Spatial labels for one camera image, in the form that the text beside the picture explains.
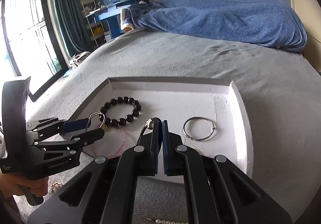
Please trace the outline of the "left hand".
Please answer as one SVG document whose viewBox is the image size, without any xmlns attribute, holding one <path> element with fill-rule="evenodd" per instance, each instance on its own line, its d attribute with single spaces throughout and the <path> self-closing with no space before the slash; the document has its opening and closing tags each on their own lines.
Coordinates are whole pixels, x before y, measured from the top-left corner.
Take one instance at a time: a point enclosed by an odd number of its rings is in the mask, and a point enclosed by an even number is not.
<svg viewBox="0 0 321 224">
<path fill-rule="evenodd" d="M 2 173 L 1 172 L 1 193 L 8 199 L 9 197 L 23 196 L 24 192 L 21 186 L 27 187 L 31 194 L 37 197 L 42 197 L 48 193 L 48 177 L 41 178 L 38 180 L 28 180 L 20 173 Z"/>
</svg>

